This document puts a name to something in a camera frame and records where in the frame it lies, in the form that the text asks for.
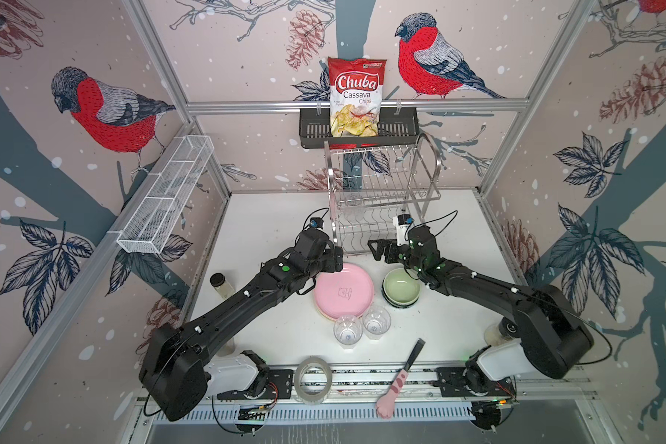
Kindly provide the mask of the light green bowl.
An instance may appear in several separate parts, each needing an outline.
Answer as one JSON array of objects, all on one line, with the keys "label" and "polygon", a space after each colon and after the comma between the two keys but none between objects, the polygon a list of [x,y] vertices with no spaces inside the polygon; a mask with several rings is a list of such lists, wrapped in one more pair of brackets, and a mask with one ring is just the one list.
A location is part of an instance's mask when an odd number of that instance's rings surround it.
[{"label": "light green bowl", "polygon": [[404,301],[419,296],[420,286],[404,268],[397,268],[383,279],[382,291],[395,300]]}]

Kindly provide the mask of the pink plate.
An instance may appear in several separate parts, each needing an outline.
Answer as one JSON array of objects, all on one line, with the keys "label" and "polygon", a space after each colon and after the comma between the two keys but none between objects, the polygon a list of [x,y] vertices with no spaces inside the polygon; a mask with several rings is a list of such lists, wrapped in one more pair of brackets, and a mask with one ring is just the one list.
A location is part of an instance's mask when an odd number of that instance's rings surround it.
[{"label": "pink plate", "polygon": [[360,266],[344,263],[342,271],[321,273],[314,287],[314,304],[326,318],[362,316],[372,305],[375,286]]}]

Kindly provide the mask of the clear drinking glass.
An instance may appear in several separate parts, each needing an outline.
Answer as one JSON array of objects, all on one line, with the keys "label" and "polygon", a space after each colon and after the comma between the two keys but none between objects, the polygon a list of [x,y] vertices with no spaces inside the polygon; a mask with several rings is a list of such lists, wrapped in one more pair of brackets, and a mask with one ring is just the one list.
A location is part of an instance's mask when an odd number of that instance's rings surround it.
[{"label": "clear drinking glass", "polygon": [[391,327],[390,313],[380,305],[371,305],[362,316],[364,333],[370,340],[380,340]]},{"label": "clear drinking glass", "polygon": [[353,349],[363,336],[363,324],[357,316],[346,314],[335,321],[333,334],[344,350]]}]

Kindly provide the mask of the steel two-tier dish rack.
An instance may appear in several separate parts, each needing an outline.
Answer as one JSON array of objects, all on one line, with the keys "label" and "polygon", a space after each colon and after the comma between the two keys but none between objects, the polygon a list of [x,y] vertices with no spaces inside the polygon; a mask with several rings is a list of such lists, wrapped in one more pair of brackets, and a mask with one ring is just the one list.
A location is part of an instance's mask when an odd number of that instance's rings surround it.
[{"label": "steel two-tier dish rack", "polygon": [[333,241],[346,255],[368,253],[367,243],[397,240],[398,217],[425,219],[440,199],[441,159],[421,134],[413,144],[324,148]]}]

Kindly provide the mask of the green leaf patterned bowl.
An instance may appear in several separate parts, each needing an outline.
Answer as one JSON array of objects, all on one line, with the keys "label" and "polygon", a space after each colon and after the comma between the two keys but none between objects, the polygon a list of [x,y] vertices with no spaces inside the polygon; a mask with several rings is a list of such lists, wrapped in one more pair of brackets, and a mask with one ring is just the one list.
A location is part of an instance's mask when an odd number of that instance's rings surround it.
[{"label": "green leaf patterned bowl", "polygon": [[395,300],[394,298],[391,298],[386,293],[383,294],[383,298],[385,299],[385,301],[389,305],[391,305],[392,307],[398,308],[398,309],[409,308],[409,307],[415,305],[419,301],[419,296],[416,296],[416,297],[414,297],[413,299],[410,299],[410,300],[398,301],[398,300]]}]

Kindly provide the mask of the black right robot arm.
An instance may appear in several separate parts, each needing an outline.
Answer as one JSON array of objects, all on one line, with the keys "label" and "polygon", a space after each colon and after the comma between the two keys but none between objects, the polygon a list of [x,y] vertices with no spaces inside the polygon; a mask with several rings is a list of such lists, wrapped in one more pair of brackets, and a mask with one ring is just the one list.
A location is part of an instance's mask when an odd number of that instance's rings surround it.
[{"label": "black right robot arm", "polygon": [[470,390],[535,370],[563,379],[594,346],[588,327],[558,288],[514,285],[444,258],[427,226],[411,229],[406,244],[370,240],[367,245],[377,261],[401,264],[429,289],[485,307],[514,328],[509,342],[481,349],[466,362]]}]

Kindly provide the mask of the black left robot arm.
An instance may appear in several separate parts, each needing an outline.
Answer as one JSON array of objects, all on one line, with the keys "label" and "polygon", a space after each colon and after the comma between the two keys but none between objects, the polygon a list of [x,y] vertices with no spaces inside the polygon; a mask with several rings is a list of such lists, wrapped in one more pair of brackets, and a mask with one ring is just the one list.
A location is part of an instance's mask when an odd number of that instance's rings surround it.
[{"label": "black left robot arm", "polygon": [[177,329],[154,330],[139,374],[142,386],[166,419],[180,420],[206,396],[211,376],[205,366],[229,340],[292,294],[306,294],[308,281],[342,267],[343,249],[322,229],[305,229],[229,299]]}]

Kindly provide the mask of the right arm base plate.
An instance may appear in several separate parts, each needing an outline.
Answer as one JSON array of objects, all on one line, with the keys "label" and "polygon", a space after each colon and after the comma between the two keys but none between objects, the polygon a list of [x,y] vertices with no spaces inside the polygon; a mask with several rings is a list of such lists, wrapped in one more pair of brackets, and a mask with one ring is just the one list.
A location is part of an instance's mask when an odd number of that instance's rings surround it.
[{"label": "right arm base plate", "polygon": [[438,367],[433,386],[443,398],[493,397],[514,398],[517,394],[512,379],[491,381],[480,370],[466,367]]}]

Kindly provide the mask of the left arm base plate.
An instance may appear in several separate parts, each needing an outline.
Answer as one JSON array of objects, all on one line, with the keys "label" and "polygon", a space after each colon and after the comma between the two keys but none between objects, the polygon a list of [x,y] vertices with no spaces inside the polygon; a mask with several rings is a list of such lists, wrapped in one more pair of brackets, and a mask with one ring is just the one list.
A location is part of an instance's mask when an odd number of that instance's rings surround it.
[{"label": "left arm base plate", "polygon": [[270,369],[255,378],[252,386],[240,391],[245,400],[289,400],[292,397],[293,374],[290,369]]}]

